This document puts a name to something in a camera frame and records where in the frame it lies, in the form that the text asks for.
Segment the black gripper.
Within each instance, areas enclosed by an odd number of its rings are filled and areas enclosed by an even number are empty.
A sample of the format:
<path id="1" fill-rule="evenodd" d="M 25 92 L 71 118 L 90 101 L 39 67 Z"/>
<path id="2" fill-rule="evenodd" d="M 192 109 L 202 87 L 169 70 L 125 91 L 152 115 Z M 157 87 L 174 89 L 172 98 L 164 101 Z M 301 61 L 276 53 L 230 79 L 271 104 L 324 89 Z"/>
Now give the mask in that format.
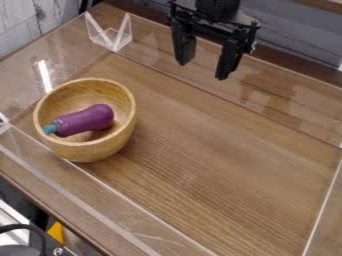
<path id="1" fill-rule="evenodd" d="M 174 53 L 185 66 L 196 57 L 197 35 L 226 41 L 218 61 L 216 78 L 225 80 L 237 70 L 241 42 L 253 44 L 261 24 L 241 10 L 242 0 L 170 0 L 170 25 Z"/>

